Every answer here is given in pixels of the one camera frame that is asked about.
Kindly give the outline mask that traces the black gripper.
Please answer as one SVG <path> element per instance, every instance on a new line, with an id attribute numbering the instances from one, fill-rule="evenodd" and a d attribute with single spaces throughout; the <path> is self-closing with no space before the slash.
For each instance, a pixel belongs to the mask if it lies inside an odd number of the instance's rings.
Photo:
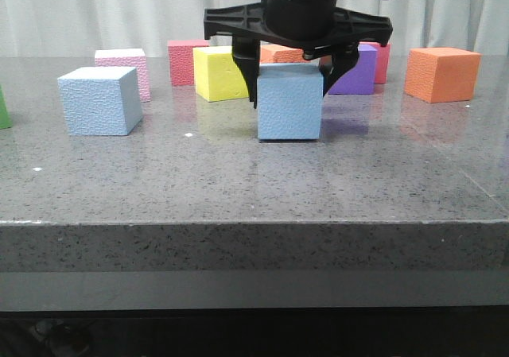
<path id="1" fill-rule="evenodd" d="M 204 11 L 204 37 L 232 37 L 232 58 L 242 73 L 249 100 L 258 103 L 260 41 L 302 49 L 319 60 L 323 95 L 359 60 L 361 41 L 387 45 L 393 32 L 387 17 L 336 6 L 337 0 L 261 0 Z"/>

